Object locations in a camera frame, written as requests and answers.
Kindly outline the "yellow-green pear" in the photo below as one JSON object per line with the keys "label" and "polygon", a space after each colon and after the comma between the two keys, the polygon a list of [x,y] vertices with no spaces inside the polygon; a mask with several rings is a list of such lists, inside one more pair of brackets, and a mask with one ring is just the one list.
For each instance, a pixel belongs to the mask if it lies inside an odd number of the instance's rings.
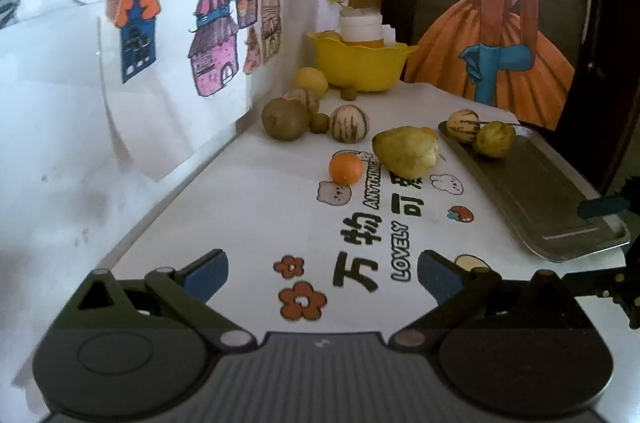
{"label": "yellow-green pear", "polygon": [[506,156],[515,142],[514,127],[502,122],[489,122],[477,133],[474,149],[485,156],[501,158]]}

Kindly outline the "striped pepino melon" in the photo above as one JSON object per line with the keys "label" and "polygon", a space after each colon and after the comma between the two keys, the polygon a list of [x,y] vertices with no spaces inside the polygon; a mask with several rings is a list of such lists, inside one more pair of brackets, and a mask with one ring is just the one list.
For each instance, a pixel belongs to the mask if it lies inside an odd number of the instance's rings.
{"label": "striped pepino melon", "polygon": [[472,143],[480,131],[480,117],[470,109],[456,111],[446,122],[450,136],[463,143]]}
{"label": "striped pepino melon", "polygon": [[366,138],[369,129],[369,117],[356,105],[341,105],[330,116],[329,134],[338,142],[360,142]]}

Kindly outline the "white paper cup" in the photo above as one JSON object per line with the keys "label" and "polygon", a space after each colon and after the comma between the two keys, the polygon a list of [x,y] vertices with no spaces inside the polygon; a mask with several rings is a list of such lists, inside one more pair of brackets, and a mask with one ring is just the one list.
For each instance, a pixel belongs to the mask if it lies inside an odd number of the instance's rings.
{"label": "white paper cup", "polygon": [[388,24],[383,24],[382,31],[383,31],[384,45],[386,46],[395,45],[396,44],[395,29]]}

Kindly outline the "tan striped round fruit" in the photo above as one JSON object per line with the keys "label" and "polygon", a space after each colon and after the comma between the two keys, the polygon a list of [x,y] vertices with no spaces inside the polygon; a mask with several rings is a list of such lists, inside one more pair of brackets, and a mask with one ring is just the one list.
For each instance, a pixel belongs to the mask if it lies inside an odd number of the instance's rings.
{"label": "tan striped round fruit", "polygon": [[317,114],[320,109],[318,96],[312,90],[304,87],[293,88],[284,95],[284,99],[299,102],[309,115]]}

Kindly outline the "small orange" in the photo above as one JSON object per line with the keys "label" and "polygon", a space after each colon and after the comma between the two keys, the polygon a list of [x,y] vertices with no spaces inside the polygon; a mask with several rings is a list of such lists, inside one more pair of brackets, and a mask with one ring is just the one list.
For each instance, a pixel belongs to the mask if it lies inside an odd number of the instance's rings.
{"label": "small orange", "polygon": [[421,127],[420,128],[423,132],[425,132],[425,134],[430,135],[432,138],[434,138],[435,140],[438,139],[438,134],[437,131],[429,128],[429,127]]}
{"label": "small orange", "polygon": [[334,155],[329,163],[331,179],[341,186],[351,186],[360,180],[363,174],[363,163],[352,153]]}

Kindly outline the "large yellow-brown pear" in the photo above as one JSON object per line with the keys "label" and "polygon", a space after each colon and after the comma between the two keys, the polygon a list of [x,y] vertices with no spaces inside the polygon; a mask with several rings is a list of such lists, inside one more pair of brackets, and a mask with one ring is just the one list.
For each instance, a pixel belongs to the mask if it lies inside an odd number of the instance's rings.
{"label": "large yellow-brown pear", "polygon": [[404,179],[422,178],[439,160],[437,139],[412,126],[378,132],[372,138],[372,149],[384,167]]}

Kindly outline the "brown kiwi-like fruit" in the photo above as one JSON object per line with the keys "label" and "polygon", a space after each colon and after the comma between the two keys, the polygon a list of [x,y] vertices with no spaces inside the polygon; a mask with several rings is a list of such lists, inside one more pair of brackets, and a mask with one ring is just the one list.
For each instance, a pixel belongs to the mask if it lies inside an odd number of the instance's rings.
{"label": "brown kiwi-like fruit", "polygon": [[262,127],[273,139],[293,141],[307,131],[309,114],[299,101],[272,99],[262,109]]}

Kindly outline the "dark metal baking tray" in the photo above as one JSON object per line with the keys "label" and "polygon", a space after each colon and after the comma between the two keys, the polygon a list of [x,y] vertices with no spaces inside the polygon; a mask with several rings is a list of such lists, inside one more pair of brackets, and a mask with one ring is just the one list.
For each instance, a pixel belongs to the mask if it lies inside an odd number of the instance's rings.
{"label": "dark metal baking tray", "polygon": [[578,204],[600,194],[533,129],[516,124],[514,145],[503,158],[454,139],[444,122],[438,129],[518,239],[539,257],[562,263],[630,244],[620,217],[578,216]]}

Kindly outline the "yellow plastic bowl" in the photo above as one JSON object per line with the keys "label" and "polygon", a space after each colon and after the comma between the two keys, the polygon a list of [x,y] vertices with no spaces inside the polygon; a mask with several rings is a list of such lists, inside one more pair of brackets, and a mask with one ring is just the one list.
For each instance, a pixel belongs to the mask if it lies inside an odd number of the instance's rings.
{"label": "yellow plastic bowl", "polygon": [[314,45],[316,67],[335,87],[383,92],[394,87],[417,46],[398,42],[390,47],[349,46],[320,33],[307,32]]}

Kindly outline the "colourful houses drawing sheet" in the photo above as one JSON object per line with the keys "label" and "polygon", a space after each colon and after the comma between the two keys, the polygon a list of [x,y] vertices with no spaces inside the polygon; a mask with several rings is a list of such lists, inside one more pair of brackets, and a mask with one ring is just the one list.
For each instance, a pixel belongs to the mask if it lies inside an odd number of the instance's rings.
{"label": "colourful houses drawing sheet", "polygon": [[292,53],[290,0],[119,0],[100,49],[108,113],[160,180],[263,97]]}

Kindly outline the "woman in orange dress poster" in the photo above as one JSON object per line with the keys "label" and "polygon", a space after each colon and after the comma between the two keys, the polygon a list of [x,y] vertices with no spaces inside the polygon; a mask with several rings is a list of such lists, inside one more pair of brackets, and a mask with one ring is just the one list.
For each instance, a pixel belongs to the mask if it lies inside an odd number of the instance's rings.
{"label": "woman in orange dress poster", "polygon": [[408,83],[553,130],[570,94],[587,0],[419,0]]}

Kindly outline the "white printed table cover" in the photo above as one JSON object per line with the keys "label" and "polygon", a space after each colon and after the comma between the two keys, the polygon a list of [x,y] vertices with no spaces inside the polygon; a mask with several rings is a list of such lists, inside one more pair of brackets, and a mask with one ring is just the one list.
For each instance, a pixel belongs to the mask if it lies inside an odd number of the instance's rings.
{"label": "white printed table cover", "polygon": [[[369,141],[251,127],[117,261],[88,273],[32,358],[48,422],[634,422],[639,331],[570,274],[623,267],[612,250],[554,263],[530,251],[440,135],[465,101],[427,85],[362,97],[373,132],[432,126],[439,160],[390,172]],[[351,186],[331,158],[357,155]],[[252,333],[218,351],[145,286],[213,249],[229,278],[207,306]],[[437,306],[423,251],[502,276],[483,318],[425,351],[390,338]]]}

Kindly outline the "yellow lemon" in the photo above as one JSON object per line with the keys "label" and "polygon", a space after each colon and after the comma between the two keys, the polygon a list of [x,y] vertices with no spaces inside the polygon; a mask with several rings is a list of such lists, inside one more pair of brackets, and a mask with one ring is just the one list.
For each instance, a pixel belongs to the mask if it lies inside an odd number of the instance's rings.
{"label": "yellow lemon", "polygon": [[326,94],[329,88],[326,76],[318,68],[311,68],[311,66],[300,68],[295,73],[293,85],[295,88],[304,88],[313,92],[319,99]]}

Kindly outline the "small olive fruit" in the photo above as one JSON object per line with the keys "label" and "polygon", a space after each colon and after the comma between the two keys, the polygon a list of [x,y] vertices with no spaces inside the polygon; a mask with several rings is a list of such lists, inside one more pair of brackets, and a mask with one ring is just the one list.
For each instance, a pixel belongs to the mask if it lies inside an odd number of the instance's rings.
{"label": "small olive fruit", "polygon": [[343,87],[341,89],[341,98],[345,101],[355,101],[358,97],[358,90],[354,87]]}

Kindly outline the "small brown-green fruit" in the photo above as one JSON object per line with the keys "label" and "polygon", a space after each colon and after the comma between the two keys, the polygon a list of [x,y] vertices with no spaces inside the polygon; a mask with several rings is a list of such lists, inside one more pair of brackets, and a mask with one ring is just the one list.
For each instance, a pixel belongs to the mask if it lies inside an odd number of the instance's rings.
{"label": "small brown-green fruit", "polygon": [[316,113],[310,119],[309,129],[313,134],[326,134],[329,130],[329,125],[329,115]]}

